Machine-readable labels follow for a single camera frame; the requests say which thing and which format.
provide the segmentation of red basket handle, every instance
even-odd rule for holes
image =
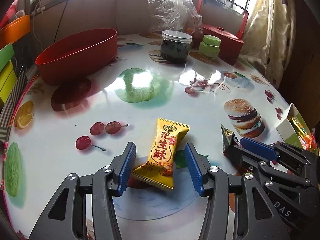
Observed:
[[[201,10],[201,5],[202,5],[202,0],[199,0],[198,2],[198,6],[197,6],[197,12],[200,14],[200,10]],[[245,29],[245,26],[247,24],[247,21],[248,21],[248,17],[249,17],[249,13],[246,9],[244,9],[243,7],[241,7],[240,5],[237,5],[235,3],[236,6],[239,6],[242,10],[244,10],[244,18],[243,18],[243,21],[242,21],[242,24],[240,25],[240,29],[236,35],[236,37],[238,37],[239,39],[242,39],[243,37],[243,33],[244,33],[244,29]]]

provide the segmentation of curtain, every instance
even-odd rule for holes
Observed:
[[[251,0],[241,54],[279,88],[295,39],[294,0]]]

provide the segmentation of blue gripper pad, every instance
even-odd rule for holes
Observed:
[[[202,185],[202,175],[201,175],[200,169],[196,163],[196,160],[193,156],[193,152],[190,149],[189,144],[186,144],[186,146],[184,148],[184,154],[185,154],[187,166],[189,169],[189,173],[190,173],[195,191],[197,191],[199,193],[199,195],[202,196],[204,194],[204,187]]]
[[[124,161],[124,165],[122,166],[122,170],[119,175],[119,187],[117,190],[119,195],[122,195],[122,192],[124,192],[127,189],[127,185],[129,182],[129,178],[131,175],[131,171],[132,171],[135,159],[136,159],[136,145],[132,143],[129,149],[127,158]]]
[[[242,138],[240,140],[240,144],[244,149],[257,154],[268,161],[276,161],[278,159],[278,155],[275,150],[264,143],[260,143],[249,138]]]

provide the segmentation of orange fruit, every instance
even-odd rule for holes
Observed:
[[[32,109],[33,109],[33,102],[31,100],[25,102],[22,106],[20,106],[14,118],[13,125],[17,127],[18,118],[23,115],[31,114]]]
[[[25,114],[20,116],[17,119],[17,128],[22,130],[25,129],[32,121],[33,119],[33,114]]]

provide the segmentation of jar with dark contents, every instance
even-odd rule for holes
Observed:
[[[161,36],[161,57],[172,63],[184,63],[189,54],[192,36],[177,31],[163,31]]]

